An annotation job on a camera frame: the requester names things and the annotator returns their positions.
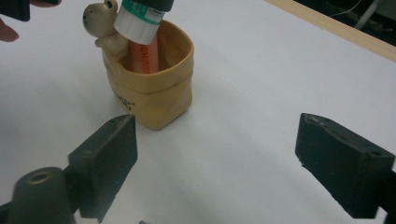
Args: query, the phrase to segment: white cable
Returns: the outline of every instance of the white cable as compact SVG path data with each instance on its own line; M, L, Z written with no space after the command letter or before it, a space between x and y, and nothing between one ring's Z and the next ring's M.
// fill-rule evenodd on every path
M347 10L347 11L343 11L343 12L340 12L340 13L333 14L333 15L331 15L330 17L334 17L334 16L339 16L339 15L347 14L348 12L352 11L353 9L355 9L355 7L357 7L360 3L361 3L361 0L359 0L359 2L358 2L354 7L352 7L350 10Z

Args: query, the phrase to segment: pen holder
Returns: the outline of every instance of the pen holder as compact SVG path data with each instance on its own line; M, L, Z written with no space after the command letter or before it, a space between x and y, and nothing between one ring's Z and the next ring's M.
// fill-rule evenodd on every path
M162 21L157 36L160 66L157 73L132 72L130 55L118 59L102 48L116 99L125 111L135 115L138 123L153 130L162 129L186 111L192 101L192 41L169 21Z

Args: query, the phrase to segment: finger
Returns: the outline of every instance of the finger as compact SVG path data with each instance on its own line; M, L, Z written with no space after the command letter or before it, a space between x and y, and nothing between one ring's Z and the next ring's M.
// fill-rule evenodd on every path
M12 42L20 36L11 27L7 26L2 19L0 19L0 40Z
M56 7L58 5L53 5L51 3L42 2L40 0L30 0L30 4L36 7Z

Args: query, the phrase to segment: white tabletop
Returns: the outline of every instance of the white tabletop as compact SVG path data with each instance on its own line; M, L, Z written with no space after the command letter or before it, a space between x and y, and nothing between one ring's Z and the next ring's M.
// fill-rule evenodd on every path
M1 16L21 37L0 42L0 204L124 113L82 26L93 2ZM137 124L139 159L104 223L383 223L351 218L294 146L305 112L396 154L396 63L262 0L176 0L165 18L195 45L193 102L161 131Z

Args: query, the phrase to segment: bottle label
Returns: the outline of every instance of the bottle label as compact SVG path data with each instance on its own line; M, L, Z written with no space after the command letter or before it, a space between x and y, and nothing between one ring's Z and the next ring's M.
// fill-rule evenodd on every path
M165 12L136 3L132 0L123 0L122 6L142 21L153 25L160 25Z

